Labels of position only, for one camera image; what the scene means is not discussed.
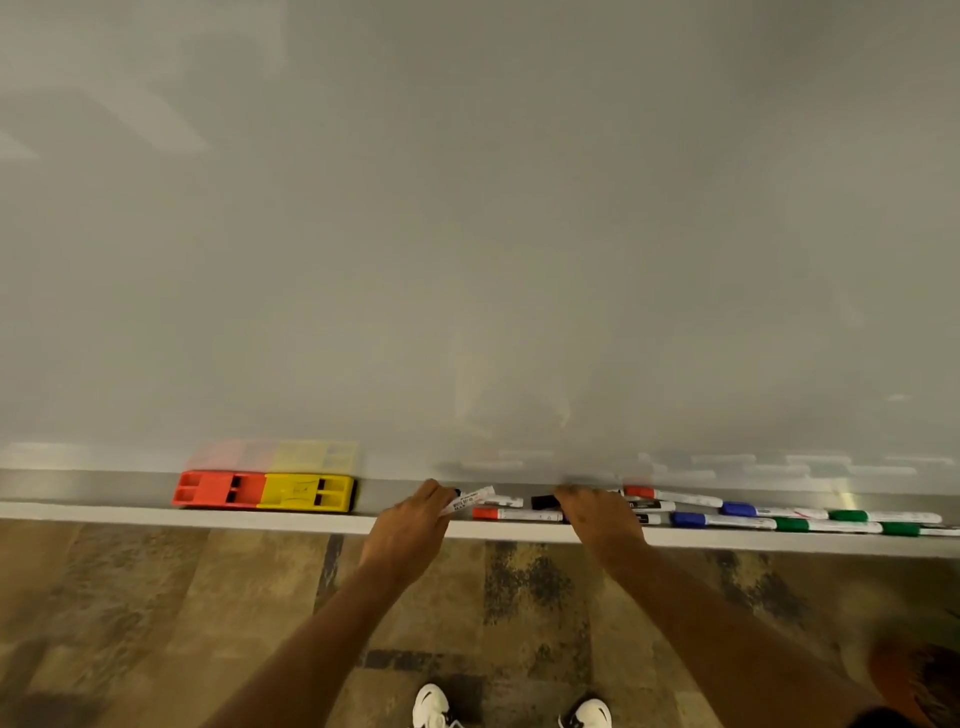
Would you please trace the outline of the person's left hand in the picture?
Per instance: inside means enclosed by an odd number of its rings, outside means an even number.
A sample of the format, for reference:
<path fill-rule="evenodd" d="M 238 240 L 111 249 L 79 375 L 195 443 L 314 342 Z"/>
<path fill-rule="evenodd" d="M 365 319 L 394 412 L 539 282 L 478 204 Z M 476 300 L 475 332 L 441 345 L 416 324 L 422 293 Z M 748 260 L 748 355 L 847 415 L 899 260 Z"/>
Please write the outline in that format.
<path fill-rule="evenodd" d="M 366 537 L 359 574 L 395 597 L 415 583 L 439 554 L 450 516 L 428 518 L 415 510 L 415 494 L 383 511 Z"/>

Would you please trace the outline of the person's right hand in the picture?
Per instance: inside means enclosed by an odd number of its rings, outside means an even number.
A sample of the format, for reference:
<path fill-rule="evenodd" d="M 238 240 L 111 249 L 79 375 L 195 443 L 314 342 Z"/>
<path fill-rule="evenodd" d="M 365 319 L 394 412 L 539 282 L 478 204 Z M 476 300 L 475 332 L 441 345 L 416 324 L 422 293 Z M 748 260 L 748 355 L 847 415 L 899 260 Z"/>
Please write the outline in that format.
<path fill-rule="evenodd" d="M 558 486 L 558 505 L 580 542 L 620 584 L 635 577 L 649 547 L 642 526 L 619 494 L 585 486 Z"/>

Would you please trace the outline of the black-capped white marker pen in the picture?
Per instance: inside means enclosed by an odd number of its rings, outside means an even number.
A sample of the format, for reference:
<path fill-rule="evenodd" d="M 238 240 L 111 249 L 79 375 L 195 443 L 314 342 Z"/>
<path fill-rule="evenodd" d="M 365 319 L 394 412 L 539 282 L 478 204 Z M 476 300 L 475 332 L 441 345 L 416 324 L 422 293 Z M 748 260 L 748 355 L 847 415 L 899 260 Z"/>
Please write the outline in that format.
<path fill-rule="evenodd" d="M 487 499 L 497 494 L 494 486 L 486 486 L 475 491 L 457 495 L 449 504 L 445 505 L 440 511 L 439 516 L 451 516 L 464 509 L 473 508 L 477 504 L 483 504 Z"/>

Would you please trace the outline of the person's left forearm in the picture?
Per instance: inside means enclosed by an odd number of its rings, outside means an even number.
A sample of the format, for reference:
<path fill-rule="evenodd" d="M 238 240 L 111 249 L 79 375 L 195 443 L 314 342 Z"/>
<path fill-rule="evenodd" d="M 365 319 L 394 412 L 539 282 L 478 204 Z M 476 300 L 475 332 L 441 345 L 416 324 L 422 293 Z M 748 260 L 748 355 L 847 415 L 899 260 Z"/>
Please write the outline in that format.
<path fill-rule="evenodd" d="M 325 728 L 380 622 L 426 562 L 368 558 L 200 728 Z"/>

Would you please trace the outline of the person's right forearm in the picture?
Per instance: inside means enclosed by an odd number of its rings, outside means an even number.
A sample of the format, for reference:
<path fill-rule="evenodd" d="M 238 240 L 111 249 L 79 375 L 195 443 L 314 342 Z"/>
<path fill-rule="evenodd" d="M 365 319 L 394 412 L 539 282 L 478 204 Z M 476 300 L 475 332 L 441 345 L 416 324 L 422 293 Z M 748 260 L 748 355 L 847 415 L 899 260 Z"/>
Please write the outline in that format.
<path fill-rule="evenodd" d="M 851 728 L 882 708 L 644 540 L 592 553 L 666 637 L 724 728 Z"/>

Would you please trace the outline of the yellow whiteboard eraser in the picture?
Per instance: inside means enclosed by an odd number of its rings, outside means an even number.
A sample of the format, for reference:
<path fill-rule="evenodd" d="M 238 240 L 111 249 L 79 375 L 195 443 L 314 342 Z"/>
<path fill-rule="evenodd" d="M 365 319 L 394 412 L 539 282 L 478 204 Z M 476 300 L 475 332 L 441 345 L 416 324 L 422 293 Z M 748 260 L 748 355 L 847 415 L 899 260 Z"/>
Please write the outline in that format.
<path fill-rule="evenodd" d="M 265 474 L 256 507 L 271 511 L 349 514 L 354 508 L 356 480 L 341 474 Z"/>

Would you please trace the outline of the row of assorted whiteboard markers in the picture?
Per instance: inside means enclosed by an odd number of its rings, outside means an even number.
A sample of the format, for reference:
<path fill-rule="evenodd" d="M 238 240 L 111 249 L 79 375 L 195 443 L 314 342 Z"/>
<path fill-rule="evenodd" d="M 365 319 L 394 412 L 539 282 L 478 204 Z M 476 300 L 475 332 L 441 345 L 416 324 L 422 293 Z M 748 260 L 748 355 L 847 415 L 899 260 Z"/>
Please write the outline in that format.
<path fill-rule="evenodd" d="M 960 539 L 960 524 L 948 524 L 933 512 L 761 506 L 640 485 L 608 491 L 622 496 L 642 526 Z M 482 504 L 462 511 L 474 521 L 567 522 L 554 494 L 512 496 L 496 492 Z"/>

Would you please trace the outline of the person's white left shoe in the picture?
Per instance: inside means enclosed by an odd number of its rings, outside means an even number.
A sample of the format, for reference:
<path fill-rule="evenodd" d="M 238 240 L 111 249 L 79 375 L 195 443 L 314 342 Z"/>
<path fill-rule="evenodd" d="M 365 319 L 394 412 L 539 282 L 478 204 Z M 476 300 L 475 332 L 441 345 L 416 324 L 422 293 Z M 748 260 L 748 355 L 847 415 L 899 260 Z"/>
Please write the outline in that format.
<path fill-rule="evenodd" d="M 423 685 L 412 709 L 412 728 L 464 728 L 450 707 L 450 700 L 439 685 Z"/>

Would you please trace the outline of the person's white shoe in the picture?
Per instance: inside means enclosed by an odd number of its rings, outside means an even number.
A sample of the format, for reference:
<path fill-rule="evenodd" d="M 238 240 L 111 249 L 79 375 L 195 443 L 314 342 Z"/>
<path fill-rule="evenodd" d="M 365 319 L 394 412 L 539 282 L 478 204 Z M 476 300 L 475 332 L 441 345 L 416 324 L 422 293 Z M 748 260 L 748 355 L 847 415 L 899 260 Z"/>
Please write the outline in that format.
<path fill-rule="evenodd" d="M 614 728 L 614 722 L 605 701 L 584 697 L 558 716 L 558 728 Z"/>
<path fill-rule="evenodd" d="M 423 685 L 412 709 L 412 728 L 464 728 L 450 707 L 450 700 L 439 685 Z"/>

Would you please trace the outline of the person's white right shoe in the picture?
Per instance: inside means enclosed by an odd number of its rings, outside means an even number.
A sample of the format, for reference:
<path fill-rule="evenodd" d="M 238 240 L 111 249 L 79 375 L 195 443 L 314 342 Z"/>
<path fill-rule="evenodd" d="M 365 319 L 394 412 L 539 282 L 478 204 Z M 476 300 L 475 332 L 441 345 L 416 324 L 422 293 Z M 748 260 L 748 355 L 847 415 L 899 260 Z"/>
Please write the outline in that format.
<path fill-rule="evenodd" d="M 558 716 L 558 728 L 614 728 L 614 722 L 605 701 L 584 697 Z"/>

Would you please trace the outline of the red whiteboard eraser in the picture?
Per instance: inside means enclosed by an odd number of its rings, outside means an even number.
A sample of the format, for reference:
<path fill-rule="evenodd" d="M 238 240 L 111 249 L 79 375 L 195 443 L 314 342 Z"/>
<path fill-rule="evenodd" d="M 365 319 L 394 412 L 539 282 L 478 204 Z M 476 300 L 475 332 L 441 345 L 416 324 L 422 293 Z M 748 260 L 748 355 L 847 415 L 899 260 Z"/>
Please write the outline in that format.
<path fill-rule="evenodd" d="M 266 474 L 253 471 L 190 469 L 182 472 L 171 504 L 207 509 L 257 509 Z"/>

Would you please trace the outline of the white whiteboard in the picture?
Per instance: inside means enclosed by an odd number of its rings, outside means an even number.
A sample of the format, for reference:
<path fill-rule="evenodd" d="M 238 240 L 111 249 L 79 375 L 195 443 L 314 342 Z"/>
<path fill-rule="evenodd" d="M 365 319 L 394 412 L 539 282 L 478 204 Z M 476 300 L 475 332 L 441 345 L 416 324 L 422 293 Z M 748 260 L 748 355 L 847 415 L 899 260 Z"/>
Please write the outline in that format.
<path fill-rule="evenodd" d="M 0 0 L 0 468 L 960 496 L 960 0 Z"/>

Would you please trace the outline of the grey whiteboard tray ledge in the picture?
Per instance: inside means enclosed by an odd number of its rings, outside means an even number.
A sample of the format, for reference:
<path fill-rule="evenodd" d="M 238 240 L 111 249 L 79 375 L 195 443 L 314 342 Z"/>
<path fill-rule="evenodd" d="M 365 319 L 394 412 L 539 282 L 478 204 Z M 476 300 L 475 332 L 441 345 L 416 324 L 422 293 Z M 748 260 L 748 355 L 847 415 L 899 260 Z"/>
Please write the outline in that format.
<path fill-rule="evenodd" d="M 349 515 L 182 509 L 172 504 L 174 473 L 106 470 L 0 469 L 0 520 L 146 527 L 252 529 L 367 535 L 379 513 L 404 500 L 417 480 L 364 479 Z M 902 467 L 858 475 L 762 480 L 654 481 L 656 487 L 767 506 L 817 506 L 870 511 L 924 511 L 960 525 L 960 469 L 922 473 Z M 645 526 L 646 541 L 666 549 L 793 552 L 945 559 L 960 562 L 960 537 L 796 534 L 735 528 Z"/>

